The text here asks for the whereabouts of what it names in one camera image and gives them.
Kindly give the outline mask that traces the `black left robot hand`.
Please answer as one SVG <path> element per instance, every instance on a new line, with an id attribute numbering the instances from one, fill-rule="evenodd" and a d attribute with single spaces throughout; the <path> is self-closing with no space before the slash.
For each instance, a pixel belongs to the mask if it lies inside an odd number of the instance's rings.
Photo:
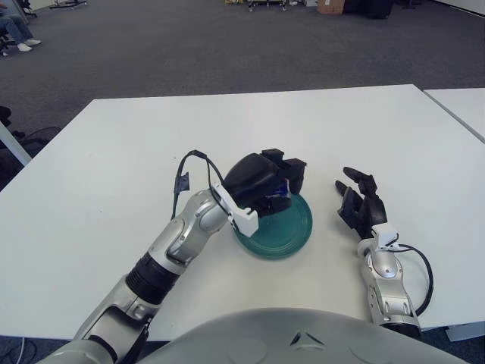
<path id="1" fill-rule="evenodd" d="M 286 211 L 302 189 L 306 163 L 285 159 L 279 149 L 251 153 L 239 160 L 211 191 L 241 234 L 251 237 L 259 219 Z"/>

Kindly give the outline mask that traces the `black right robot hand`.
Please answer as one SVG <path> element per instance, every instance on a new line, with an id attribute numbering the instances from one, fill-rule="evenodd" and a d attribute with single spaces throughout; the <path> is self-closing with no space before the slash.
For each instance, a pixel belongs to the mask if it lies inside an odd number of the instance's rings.
<path id="1" fill-rule="evenodd" d="M 399 233 L 388 223 L 374 177 L 350 167 L 344 167 L 343 173 L 357 183 L 359 192 L 337 180 L 335 186 L 343 198 L 337 212 L 360 236 L 358 254 L 364 257 L 375 251 L 388 250 L 399 239 Z"/>

